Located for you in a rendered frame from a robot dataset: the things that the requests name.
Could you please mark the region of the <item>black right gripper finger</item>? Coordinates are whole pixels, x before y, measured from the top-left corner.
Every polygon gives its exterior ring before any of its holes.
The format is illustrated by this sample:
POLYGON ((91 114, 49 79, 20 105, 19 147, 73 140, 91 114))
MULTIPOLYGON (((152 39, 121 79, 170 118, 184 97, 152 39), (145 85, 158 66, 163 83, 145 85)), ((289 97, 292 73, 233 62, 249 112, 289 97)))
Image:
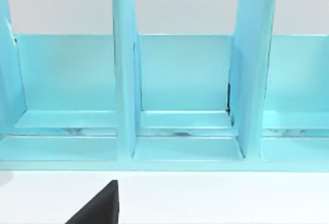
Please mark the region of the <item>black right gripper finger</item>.
POLYGON ((111 180, 65 224, 118 224, 118 180, 111 180))

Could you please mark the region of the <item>light blue rack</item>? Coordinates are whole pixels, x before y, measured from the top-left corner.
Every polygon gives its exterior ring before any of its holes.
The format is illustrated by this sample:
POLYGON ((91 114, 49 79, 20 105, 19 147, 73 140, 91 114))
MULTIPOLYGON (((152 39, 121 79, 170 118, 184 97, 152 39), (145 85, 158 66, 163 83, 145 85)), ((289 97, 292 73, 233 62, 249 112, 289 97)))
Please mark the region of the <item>light blue rack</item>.
POLYGON ((26 34, 0 0, 0 170, 329 173, 329 33, 273 34, 276 0, 234 32, 26 34))

